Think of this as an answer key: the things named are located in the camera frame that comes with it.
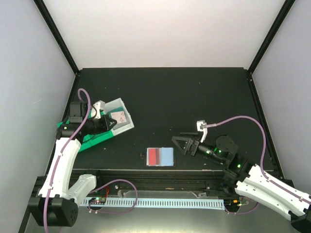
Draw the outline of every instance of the black table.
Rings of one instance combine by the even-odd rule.
[[[201,155],[175,150],[175,167],[146,167],[140,154],[147,147],[174,147],[172,136],[196,132],[196,121],[208,124],[237,115],[258,119],[243,68],[84,68],[78,88],[92,102],[122,98],[135,127],[77,155],[74,169],[148,172],[213,172],[222,168]],[[262,136],[252,121],[238,119],[210,129],[207,140],[228,134],[238,153],[259,164]],[[265,170],[272,170],[269,152]]]

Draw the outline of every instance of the black metal frame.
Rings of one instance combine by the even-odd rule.
[[[63,40],[56,24],[54,23],[54,20],[52,19],[44,1],[43,0],[34,0],[34,2],[36,3],[40,13],[42,14],[45,22],[47,23],[51,33],[53,34],[57,44],[59,45],[61,51],[63,52],[64,56],[66,57],[72,71],[76,75],[72,89],[71,89],[71,92],[70,92],[70,96],[69,96],[69,99],[68,99],[68,102],[67,102],[67,105],[65,108],[65,112],[63,115],[63,120],[64,120],[64,118],[66,117],[66,115],[68,113],[69,104],[70,104],[70,102],[72,102],[73,97],[74,97],[76,90],[77,90],[77,84],[79,82],[80,70],[79,70],[78,66],[76,65],[76,63],[75,63],[75,61],[74,61],[74,59],[73,59],[73,57],[72,57],[72,55],[71,55],[71,53],[67,47],[65,41]],[[283,172],[282,172],[279,160],[277,158],[276,150],[274,148],[274,144],[273,144],[273,141],[272,141],[272,138],[271,138],[271,135],[269,132],[269,128],[268,128],[268,125],[267,125],[267,122],[266,122],[266,119],[265,119],[265,116],[264,116],[264,113],[263,113],[263,110],[262,110],[262,107],[260,104],[260,100],[258,98],[258,94],[256,91],[256,87],[254,85],[254,82],[253,82],[252,74],[254,73],[256,67],[258,66],[258,64],[259,64],[260,60],[262,59],[263,55],[265,54],[266,50],[268,49],[271,41],[273,40],[274,36],[276,35],[278,29],[280,28],[283,20],[285,19],[286,15],[288,14],[288,12],[291,9],[294,2],[295,2],[295,0],[285,0],[282,8],[280,9],[276,19],[274,20],[268,34],[266,35],[260,49],[258,50],[251,66],[247,70],[247,74],[246,74],[246,77],[247,77],[247,80],[249,83],[249,88],[251,90],[251,93],[253,96],[253,101],[255,103],[255,107],[257,110],[257,114],[259,116],[259,121],[260,121],[261,125],[263,126],[265,133],[266,133],[267,148],[268,148],[268,151],[271,155],[272,164],[274,166],[274,172],[272,175],[278,176],[280,179],[283,179]],[[51,158],[50,158],[48,169],[47,169],[46,173],[48,172],[48,170],[51,166],[54,150],[55,150],[55,147],[52,151]],[[70,183],[74,183],[78,179],[79,175],[84,174],[84,173],[94,174],[94,175],[96,174],[96,176],[99,177],[101,180],[100,183],[104,183],[106,181],[112,180],[117,175],[117,174],[114,174],[113,172],[109,173],[106,171],[75,170],[72,173],[72,179],[70,179]],[[123,174],[122,176],[124,176],[124,178],[127,178],[127,179],[139,181],[139,183],[142,186],[146,186],[150,182],[163,181],[164,182],[163,187],[158,186],[155,188],[155,190],[157,190],[157,189],[163,190],[164,187],[168,187],[168,185],[165,183],[166,180],[175,181],[178,184],[179,188],[196,190],[196,188],[201,189],[202,185],[205,185],[205,187],[206,187],[206,184],[203,184],[203,180],[208,179],[209,181],[216,181],[216,180],[221,179],[223,174],[221,174],[221,173],[218,174],[217,172],[213,173],[213,174],[208,174],[206,176],[202,176],[202,175],[184,176],[182,174],[180,174],[180,175],[175,174],[174,177],[164,175],[164,176],[160,176],[157,178],[148,177],[147,174],[145,174],[145,175]],[[38,189],[43,185],[45,178],[46,178],[45,176],[44,177],[38,177],[36,184],[35,184],[35,188],[34,188],[33,193],[32,193],[32,196],[36,195]],[[191,184],[188,182],[184,182],[184,181],[189,181],[189,180],[192,180],[193,183]],[[21,223],[21,226],[20,226],[18,233],[25,232],[29,216],[30,216],[30,212],[28,209],[26,209],[26,212],[25,212],[25,215],[24,215],[24,218],[22,220],[22,223]]]

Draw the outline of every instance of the gray floor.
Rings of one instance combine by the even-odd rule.
[[[29,222],[26,233],[43,233]],[[50,227],[50,233],[59,228]],[[125,215],[90,214],[79,209],[77,222],[62,233],[296,233],[281,215],[265,206],[245,216],[228,216],[223,211],[199,209],[143,209]]]

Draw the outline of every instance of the black frame post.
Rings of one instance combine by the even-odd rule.
[[[65,44],[65,41],[63,40],[62,35],[60,34],[56,24],[54,23],[54,20],[52,19],[52,16],[50,15],[46,5],[44,4],[43,0],[34,0],[35,4],[37,5],[37,8],[39,9],[41,15],[43,16],[45,22],[47,23],[50,31],[52,32],[57,44],[59,45],[60,49],[62,50],[64,56],[66,57],[73,73],[75,75],[80,73],[80,70],[76,63],[74,62],[74,59],[69,52],[69,49],[67,48],[67,45]]]
[[[248,69],[248,72],[252,75],[258,66],[259,62],[261,61],[264,53],[266,52],[267,48],[269,47],[271,41],[273,40],[274,36],[276,35],[278,29],[280,28],[282,22],[284,21],[286,15],[290,11],[292,5],[295,3],[295,0],[285,0],[281,10],[279,11],[276,19],[274,20],[268,34],[266,35],[261,47],[259,48],[251,66]]]

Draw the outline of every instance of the purple cable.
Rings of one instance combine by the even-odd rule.
[[[266,173],[264,172],[263,170],[263,159],[264,159],[264,154],[265,154],[265,151],[266,151],[266,136],[265,136],[265,133],[264,133],[264,130],[263,130],[263,127],[260,125],[260,123],[255,120],[254,118],[250,117],[250,116],[234,116],[234,117],[231,117],[227,120],[224,120],[222,122],[219,122],[217,124],[211,124],[211,125],[207,125],[207,128],[212,128],[212,127],[216,127],[216,126],[220,126],[222,124],[226,124],[232,120],[236,120],[236,119],[241,119],[241,118],[244,118],[244,119],[249,119],[253,122],[255,122],[258,127],[260,128],[260,131],[262,133],[262,139],[263,139],[263,147],[262,147],[262,152],[261,152],[261,157],[260,157],[260,169],[261,169],[261,172],[262,172],[262,175],[264,176],[264,178],[266,178],[267,180],[269,180],[269,177],[266,175]],[[269,180],[269,182],[273,183],[274,185],[276,185],[277,187],[279,187],[280,189],[284,190],[285,192],[288,192],[289,194],[293,195],[294,197],[304,201],[305,203],[311,205],[311,202],[300,197],[299,195],[293,193],[292,191],[288,190],[287,188],[284,188],[283,186],[279,185],[278,183],[276,183],[275,181],[271,181]]]
[[[97,189],[94,189],[94,190],[91,191],[89,194],[94,193],[94,192],[96,192],[96,191],[98,191],[98,190],[101,190],[101,189],[103,189],[103,188],[107,187],[108,185],[110,185],[110,184],[112,184],[112,183],[115,183],[115,182],[126,182],[126,183],[129,183],[129,184],[134,188],[136,198],[135,198],[135,202],[134,202],[133,206],[132,206],[130,209],[128,209],[128,210],[126,210],[126,211],[122,211],[122,212],[97,211],[98,213],[104,213],[104,214],[118,214],[118,215],[127,214],[127,213],[129,213],[130,211],[132,211],[132,210],[134,209],[134,207],[136,206],[137,201],[138,201],[138,192],[137,192],[137,189],[136,189],[135,185],[134,185],[132,182],[127,181],[127,180],[124,180],[124,179],[117,179],[117,180],[110,181],[110,182],[104,184],[103,186],[101,186],[101,187],[99,187],[99,188],[97,188]],[[91,209],[90,206],[91,206],[91,204],[88,205],[88,209],[89,209],[90,211],[94,211],[94,210]]]
[[[254,212],[255,210],[257,210],[257,208],[259,207],[259,202],[257,202],[257,204],[255,205],[255,207],[247,212],[243,212],[243,213],[238,213],[238,212],[229,212],[227,210],[227,208],[225,208],[225,211],[228,213],[228,214],[234,214],[234,215],[247,215],[247,214],[250,214],[252,212]]]
[[[83,88],[80,88],[78,90],[78,97],[79,100],[83,101],[80,95],[80,92],[84,92],[84,94],[86,95],[87,98],[87,113],[89,113],[89,111],[91,110],[91,99],[89,97],[89,94],[87,91],[85,91]],[[83,121],[81,122],[81,124],[79,125],[79,127],[75,130],[75,132],[73,132],[73,134],[71,135],[71,137],[68,139],[68,141],[64,144],[64,146],[61,148],[60,153],[62,154],[66,148],[66,146],[68,145],[68,143],[77,135],[77,133],[81,130],[81,128],[83,127],[83,125],[85,124],[86,120],[88,118],[88,114],[86,114],[86,116],[84,117]],[[53,168],[53,172],[51,174],[51,179],[50,179],[50,186],[52,186],[53,184],[53,179],[55,176],[55,172],[56,172],[56,168],[58,165],[58,162],[60,160],[61,155],[59,155],[56,159],[54,168]],[[47,219],[47,212],[48,212],[48,203],[49,203],[49,197],[50,197],[50,193],[51,193],[51,189],[48,189],[47,192],[47,196],[45,197],[45,201],[44,201],[44,207],[43,207],[43,226],[44,226],[44,231],[45,233],[49,233],[49,229],[48,229],[48,219]]]

